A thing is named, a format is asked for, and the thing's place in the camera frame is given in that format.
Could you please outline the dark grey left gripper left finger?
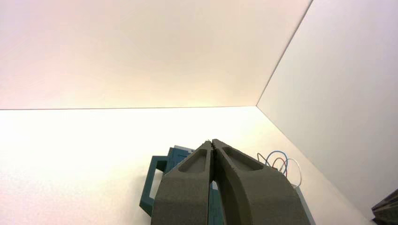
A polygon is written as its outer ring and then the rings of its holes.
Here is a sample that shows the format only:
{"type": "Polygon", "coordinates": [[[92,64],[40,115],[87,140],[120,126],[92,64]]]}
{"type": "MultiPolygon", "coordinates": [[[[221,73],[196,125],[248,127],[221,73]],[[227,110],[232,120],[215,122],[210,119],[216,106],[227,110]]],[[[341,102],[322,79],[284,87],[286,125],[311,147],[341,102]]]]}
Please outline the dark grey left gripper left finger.
{"type": "Polygon", "coordinates": [[[152,225],[208,224],[213,150],[212,143],[205,141],[163,176],[154,200],[152,225]]]}

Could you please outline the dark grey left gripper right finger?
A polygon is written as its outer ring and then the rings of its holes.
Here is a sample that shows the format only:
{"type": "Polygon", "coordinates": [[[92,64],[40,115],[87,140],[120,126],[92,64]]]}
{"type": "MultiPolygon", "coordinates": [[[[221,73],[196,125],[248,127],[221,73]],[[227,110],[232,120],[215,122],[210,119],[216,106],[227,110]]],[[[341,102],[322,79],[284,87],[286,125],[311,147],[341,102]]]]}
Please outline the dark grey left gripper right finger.
{"type": "Polygon", "coordinates": [[[213,139],[214,179],[226,225],[308,225],[300,197],[275,169],[213,139]]]}

